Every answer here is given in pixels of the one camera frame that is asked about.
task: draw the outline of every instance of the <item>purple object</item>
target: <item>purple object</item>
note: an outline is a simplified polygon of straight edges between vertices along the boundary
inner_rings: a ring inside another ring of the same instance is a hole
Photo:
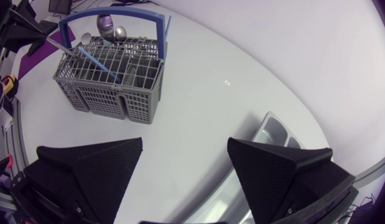
[[[70,41],[75,40],[76,37],[75,37],[75,35],[73,35],[73,32],[69,26],[68,26],[68,31],[69,31]],[[56,31],[54,34],[52,34],[50,36],[50,38],[57,41],[58,43],[62,44],[60,31]],[[56,50],[58,50],[58,48],[54,47],[54,45],[45,41],[45,43],[38,50],[36,50],[36,52],[33,55],[31,55],[30,57],[28,57],[28,55],[25,54],[21,58],[21,63],[19,65],[18,80],[20,80],[26,73],[28,73],[38,63],[43,61],[43,59],[47,58],[49,55],[54,53]]]

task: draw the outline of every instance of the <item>basket handle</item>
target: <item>basket handle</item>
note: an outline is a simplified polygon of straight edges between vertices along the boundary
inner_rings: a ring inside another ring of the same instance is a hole
[[[140,19],[145,19],[148,21],[156,22],[156,35],[157,35],[157,47],[158,47],[158,56],[161,59],[165,59],[165,16],[156,12],[136,9],[133,7],[97,7],[93,9],[86,9],[80,12],[76,12],[72,15],[67,16],[59,22],[60,33],[62,45],[66,48],[71,48],[69,31],[68,31],[68,22],[74,21],[86,16],[94,16],[100,14],[113,14],[120,16],[131,16]]]

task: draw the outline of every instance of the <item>utensil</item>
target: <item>utensil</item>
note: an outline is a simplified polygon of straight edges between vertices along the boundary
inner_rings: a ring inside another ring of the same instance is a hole
[[[128,33],[126,32],[126,30],[123,26],[118,26],[115,29],[115,37],[117,40],[124,41],[127,39]]]
[[[91,34],[90,33],[84,33],[81,38],[80,38],[80,42],[81,44],[83,45],[88,45],[90,44],[91,42]]]
[[[98,32],[105,40],[112,42],[113,40],[113,21],[109,14],[102,14],[97,16]]]
[[[94,64],[96,64],[97,66],[99,66],[100,69],[102,69],[102,70],[108,72],[108,73],[112,76],[112,78],[115,78],[116,81],[117,81],[118,83],[120,83],[120,78],[116,77],[116,75],[113,74],[112,72],[110,72],[109,69],[107,69],[101,62],[99,62],[97,59],[95,59],[93,56],[91,56],[89,53],[87,53],[87,51],[85,51],[85,50],[83,49],[83,47],[78,46],[78,49],[80,50],[81,53],[83,53],[84,55],[86,55],[86,57],[88,57]]]

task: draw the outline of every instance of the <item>grid pattern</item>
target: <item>grid pattern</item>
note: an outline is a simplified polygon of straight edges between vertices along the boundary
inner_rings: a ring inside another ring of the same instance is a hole
[[[125,41],[103,45],[101,37],[93,37],[90,45],[80,46],[108,68],[109,72],[97,67],[75,47],[70,50],[81,59],[64,54],[56,77],[116,83],[146,90],[153,88],[161,61],[157,56],[156,40],[127,38]]]
[[[115,91],[85,86],[80,86],[78,88],[81,90],[80,93],[92,112],[100,111],[124,116],[123,111],[121,111],[121,107],[116,101]]]
[[[85,104],[77,97],[77,94],[75,91],[73,91],[71,85],[66,84],[64,82],[57,83],[65,94],[65,96],[67,96],[69,102],[76,110],[88,111],[88,108],[86,108]]]
[[[126,93],[129,117],[149,121],[149,95]]]
[[[90,45],[80,45],[108,72],[101,70],[77,48],[79,59],[67,54],[54,75],[61,90],[76,110],[151,124],[160,100],[164,61],[158,58],[157,41],[127,38],[104,45],[93,37]]]

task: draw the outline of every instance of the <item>white surface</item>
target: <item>white surface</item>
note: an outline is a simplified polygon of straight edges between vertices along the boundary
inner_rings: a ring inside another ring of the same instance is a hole
[[[379,197],[380,191],[383,187],[385,181],[385,173],[381,175],[376,180],[372,181],[368,185],[365,185],[364,187],[357,189],[359,190],[359,194],[356,196],[353,204],[354,205],[361,205],[361,203],[366,204],[370,202],[369,199],[365,199],[365,197],[371,197],[373,194],[375,198]]]
[[[335,162],[385,156],[385,28],[368,0],[156,0],[262,63],[312,112]]]
[[[30,162],[37,146],[68,147],[141,136],[144,151],[115,223],[171,222],[185,218],[229,171],[228,137],[251,139],[273,111],[306,147],[327,141],[308,109],[272,73],[212,31],[174,12],[162,99],[151,125],[76,111],[52,80],[60,60],[56,51],[20,80],[22,131]],[[77,40],[98,35],[96,17],[70,23]],[[113,16],[130,36],[155,38],[155,25]],[[20,50],[19,62],[26,49]]]

